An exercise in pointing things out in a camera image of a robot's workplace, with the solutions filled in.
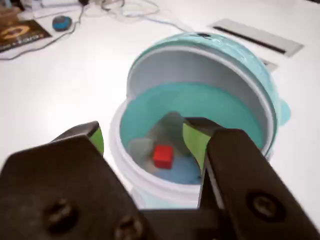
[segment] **open lid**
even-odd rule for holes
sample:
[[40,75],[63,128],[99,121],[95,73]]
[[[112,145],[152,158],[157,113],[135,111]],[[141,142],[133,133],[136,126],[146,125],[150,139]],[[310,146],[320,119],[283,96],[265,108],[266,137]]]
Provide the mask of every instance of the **open lid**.
[[222,89],[241,100],[256,116],[265,136],[267,154],[280,116],[276,87],[264,64],[247,48],[210,33],[183,33],[144,51],[133,63],[127,98],[168,83],[194,82]]

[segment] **teal container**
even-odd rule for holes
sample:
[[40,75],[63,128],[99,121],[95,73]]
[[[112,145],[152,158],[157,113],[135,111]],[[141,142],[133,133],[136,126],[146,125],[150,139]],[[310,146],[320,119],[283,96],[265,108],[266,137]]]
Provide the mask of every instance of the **teal container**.
[[111,151],[141,207],[196,207],[199,185],[176,184],[149,174],[128,155],[128,143],[176,111],[243,129],[267,156],[281,122],[280,108],[264,64],[241,44],[211,33],[171,36],[133,63],[127,99],[112,121]]

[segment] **screw head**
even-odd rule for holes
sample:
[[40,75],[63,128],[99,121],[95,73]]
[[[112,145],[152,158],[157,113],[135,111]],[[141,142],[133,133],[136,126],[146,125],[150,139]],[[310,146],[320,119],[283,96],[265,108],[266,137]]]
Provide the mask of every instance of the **screw head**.
[[114,240],[140,240],[144,236],[144,226],[139,218],[125,216],[115,228]]
[[76,225],[78,217],[77,208],[61,198],[44,210],[43,222],[51,234],[62,234]]
[[273,195],[262,191],[249,193],[247,205],[257,217],[267,222],[279,222],[286,216],[282,203]]

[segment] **red cube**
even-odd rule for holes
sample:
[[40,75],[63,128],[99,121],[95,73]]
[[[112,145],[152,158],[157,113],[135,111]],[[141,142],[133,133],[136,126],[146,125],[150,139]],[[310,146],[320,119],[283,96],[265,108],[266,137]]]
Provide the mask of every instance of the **red cube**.
[[171,169],[174,150],[171,146],[157,145],[153,152],[154,165],[161,169]]

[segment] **white desk surface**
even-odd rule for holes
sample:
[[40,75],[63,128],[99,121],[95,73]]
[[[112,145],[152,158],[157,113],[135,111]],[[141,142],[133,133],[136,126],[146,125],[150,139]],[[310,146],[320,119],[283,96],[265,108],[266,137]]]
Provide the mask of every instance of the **white desk surface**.
[[[272,75],[292,116],[279,128],[271,165],[320,228],[320,4],[303,0],[158,2],[198,32],[210,31],[207,25],[229,18],[305,45],[288,58],[238,40],[279,65]],[[49,17],[39,23],[53,33],[51,21]],[[70,127],[97,120],[104,135],[104,157],[116,170],[108,132],[117,107],[126,98],[129,68],[147,47],[177,33],[171,26],[145,20],[125,24],[107,16],[83,17],[71,36],[0,62],[0,166],[13,152],[47,143]]]

